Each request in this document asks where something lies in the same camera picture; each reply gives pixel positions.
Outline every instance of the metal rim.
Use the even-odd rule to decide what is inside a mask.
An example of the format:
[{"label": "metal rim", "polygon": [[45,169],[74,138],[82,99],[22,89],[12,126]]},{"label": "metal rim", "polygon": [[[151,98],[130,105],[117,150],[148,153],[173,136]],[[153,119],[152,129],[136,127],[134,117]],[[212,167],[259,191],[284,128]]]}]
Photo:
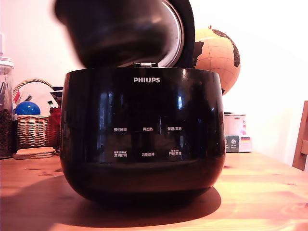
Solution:
[{"label": "metal rim", "polygon": [[[170,29],[172,30],[172,43],[168,54],[158,63],[158,67],[173,67],[180,59],[183,51],[185,42],[184,25],[180,14],[173,5],[168,0],[162,0],[162,3],[168,11],[170,18],[172,18],[172,23],[170,24]],[[133,63],[127,63],[119,67],[127,67],[130,65],[133,65]]]}]

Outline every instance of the table surface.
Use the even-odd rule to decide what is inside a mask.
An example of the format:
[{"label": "table surface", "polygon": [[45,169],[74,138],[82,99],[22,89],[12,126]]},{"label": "table surface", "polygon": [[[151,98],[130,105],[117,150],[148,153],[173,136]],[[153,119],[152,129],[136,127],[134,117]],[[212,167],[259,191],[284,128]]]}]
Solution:
[{"label": "table surface", "polygon": [[0,170],[3,231],[308,230],[308,174],[257,153],[227,154],[215,186],[176,208],[101,208],[70,188],[58,156]]}]

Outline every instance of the red object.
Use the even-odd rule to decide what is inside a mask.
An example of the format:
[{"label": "red object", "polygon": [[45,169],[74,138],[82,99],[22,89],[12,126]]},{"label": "red object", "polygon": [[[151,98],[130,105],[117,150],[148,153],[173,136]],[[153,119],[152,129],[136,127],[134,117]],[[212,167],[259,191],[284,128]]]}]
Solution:
[{"label": "red object", "polygon": [[60,126],[61,123],[61,108],[51,108],[50,109],[50,122],[55,126]]},{"label": "red object", "polygon": [[15,103],[18,101],[19,97],[20,97],[20,92],[18,91],[14,98]]}]

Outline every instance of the jar lid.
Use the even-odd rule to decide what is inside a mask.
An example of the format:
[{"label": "jar lid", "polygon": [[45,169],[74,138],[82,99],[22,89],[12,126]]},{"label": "jar lid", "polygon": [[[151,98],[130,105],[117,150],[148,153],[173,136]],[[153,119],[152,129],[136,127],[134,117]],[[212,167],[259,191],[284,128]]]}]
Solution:
[{"label": "jar lid", "polygon": [[0,57],[0,65],[7,65],[14,68],[14,60],[10,58]]}]

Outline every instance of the cork coaster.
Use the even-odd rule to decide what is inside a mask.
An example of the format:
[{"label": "cork coaster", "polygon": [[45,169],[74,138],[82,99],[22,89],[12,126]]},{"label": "cork coaster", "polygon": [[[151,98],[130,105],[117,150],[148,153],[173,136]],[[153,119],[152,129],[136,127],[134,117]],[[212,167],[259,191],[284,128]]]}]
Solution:
[{"label": "cork coaster", "polygon": [[13,158],[16,160],[23,159],[40,159],[52,157],[55,153],[55,149],[52,147],[44,148],[27,148],[19,149],[16,154],[13,155]]}]

